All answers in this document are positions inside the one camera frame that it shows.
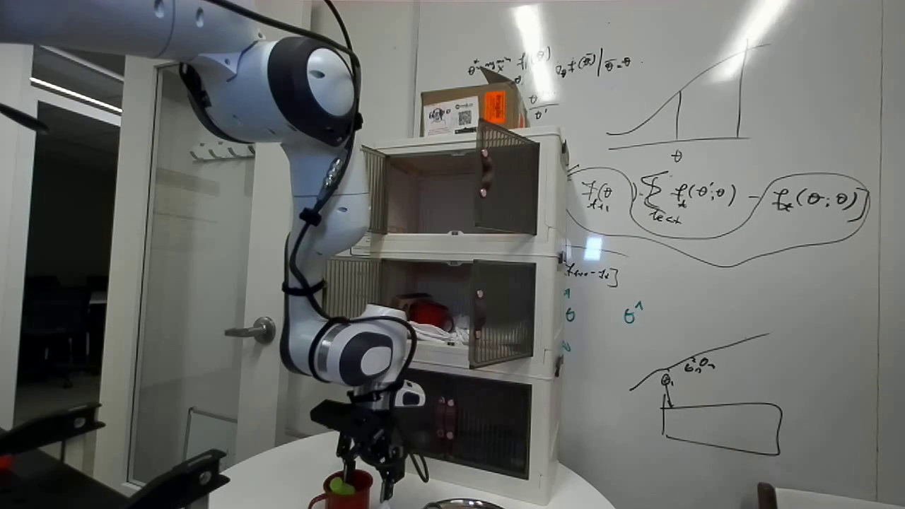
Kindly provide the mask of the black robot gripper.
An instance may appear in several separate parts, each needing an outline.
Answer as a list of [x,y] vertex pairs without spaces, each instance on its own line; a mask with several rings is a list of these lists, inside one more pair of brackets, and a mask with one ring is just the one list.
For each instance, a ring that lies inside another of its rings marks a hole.
[[406,464],[415,470],[427,466],[425,456],[406,436],[397,410],[393,392],[360,392],[348,401],[325,399],[311,410],[318,425],[339,433],[342,478],[353,478],[357,464],[366,461],[379,470],[384,498],[406,478]]

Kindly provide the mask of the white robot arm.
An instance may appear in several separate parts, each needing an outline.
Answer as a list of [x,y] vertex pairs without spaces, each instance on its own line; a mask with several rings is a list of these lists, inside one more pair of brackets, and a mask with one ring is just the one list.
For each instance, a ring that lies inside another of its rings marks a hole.
[[372,211],[372,194],[350,187],[362,126],[353,46],[239,0],[0,0],[0,39],[174,58],[209,132],[285,153],[295,225],[283,251],[280,358],[350,389],[321,413],[339,433],[342,466],[372,464],[393,495],[407,459],[397,392],[420,333],[400,309],[331,317],[318,302],[325,262],[362,241]]

